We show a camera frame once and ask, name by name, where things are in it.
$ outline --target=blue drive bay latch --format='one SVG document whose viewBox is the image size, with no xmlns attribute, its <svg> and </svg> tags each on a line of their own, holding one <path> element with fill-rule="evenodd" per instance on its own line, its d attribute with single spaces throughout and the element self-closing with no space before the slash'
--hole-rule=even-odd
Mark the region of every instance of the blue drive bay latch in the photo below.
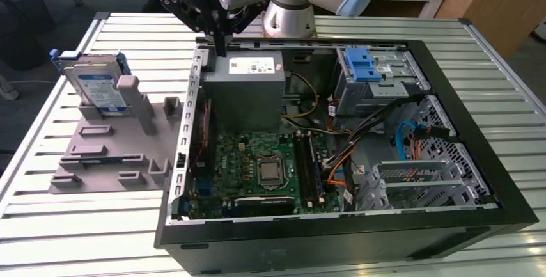
<svg viewBox="0 0 546 277">
<path fill-rule="evenodd" d="M 383 79 L 382 74 L 375 71 L 375 60 L 366 48 L 347 47 L 344 58 L 351 69 L 354 81 L 379 82 Z"/>
</svg>

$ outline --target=sticker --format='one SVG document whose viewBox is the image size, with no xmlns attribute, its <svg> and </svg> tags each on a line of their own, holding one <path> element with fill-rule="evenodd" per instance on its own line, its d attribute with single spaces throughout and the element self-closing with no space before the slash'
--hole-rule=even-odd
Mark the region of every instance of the sticker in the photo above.
<svg viewBox="0 0 546 277">
<path fill-rule="evenodd" d="M 231 58 L 229 74 L 273 74 L 273 58 Z"/>
<path fill-rule="evenodd" d="M 387 66 L 376 66 L 376 71 L 378 72 L 392 72 L 391 67 Z"/>
<path fill-rule="evenodd" d="M 335 106 L 327 106 L 327 114 L 335 117 Z"/>
<path fill-rule="evenodd" d="M 352 194 L 347 190 L 343 192 L 343 198 L 349 204 L 352 204 Z"/>
<path fill-rule="evenodd" d="M 100 111 L 115 113 L 127 109 L 121 95 L 115 89 L 115 80 L 111 75 L 80 74 L 77 78 L 81 90 Z"/>
</svg>

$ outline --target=ram slot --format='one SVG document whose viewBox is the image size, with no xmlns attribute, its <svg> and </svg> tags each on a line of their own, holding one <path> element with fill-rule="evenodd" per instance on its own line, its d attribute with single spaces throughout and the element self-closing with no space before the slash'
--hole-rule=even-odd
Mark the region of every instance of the ram slot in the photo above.
<svg viewBox="0 0 546 277">
<path fill-rule="evenodd" d="M 299 196 L 303 207 L 312 207 L 317 201 L 313 178 L 312 151 L 308 146 L 308 136 L 300 132 L 293 134 L 293 151 L 296 157 L 296 170 L 299 181 Z"/>
<path fill-rule="evenodd" d="M 313 137 L 311 132 L 307 133 L 307 137 L 308 137 L 308 147 L 309 147 L 309 151 L 311 151 L 311 160 L 312 160 L 312 164 L 313 164 L 313 186 L 315 186 L 315 190 L 316 190 L 316 196 L 317 196 L 317 202 L 323 203 L 324 202 L 324 191 L 323 191 L 323 183 L 320 182 L 320 162 L 317 160 L 317 156 L 316 156 L 316 151 L 315 151 L 315 146 L 313 146 Z"/>
</svg>

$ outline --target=motherboard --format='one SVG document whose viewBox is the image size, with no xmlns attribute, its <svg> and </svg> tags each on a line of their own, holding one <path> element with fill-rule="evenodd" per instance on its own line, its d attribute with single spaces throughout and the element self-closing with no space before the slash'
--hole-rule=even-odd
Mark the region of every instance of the motherboard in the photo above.
<svg viewBox="0 0 546 277">
<path fill-rule="evenodd" d="M 325 157 L 321 134 L 219 134 L 213 173 L 195 178 L 193 218 L 337 212 Z"/>
</svg>

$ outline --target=slatted metal platform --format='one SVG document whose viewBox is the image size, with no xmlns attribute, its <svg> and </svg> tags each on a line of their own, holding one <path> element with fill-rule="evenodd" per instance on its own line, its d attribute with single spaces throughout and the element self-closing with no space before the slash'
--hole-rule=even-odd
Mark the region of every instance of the slatted metal platform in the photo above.
<svg viewBox="0 0 546 277">
<path fill-rule="evenodd" d="M 243 36 L 260 36 L 259 20 Z M 423 40 L 540 222 L 444 259 L 300 269 L 252 276 L 544 276 L 546 112 L 471 26 L 456 20 L 317 17 L 333 38 Z M 184 99 L 197 34 L 171 15 L 113 13 L 78 46 L 121 50 L 152 102 Z M 80 113 L 61 77 L 0 180 L 1 276 L 184 276 L 152 247 L 161 191 L 49 195 L 50 176 Z"/>
</svg>

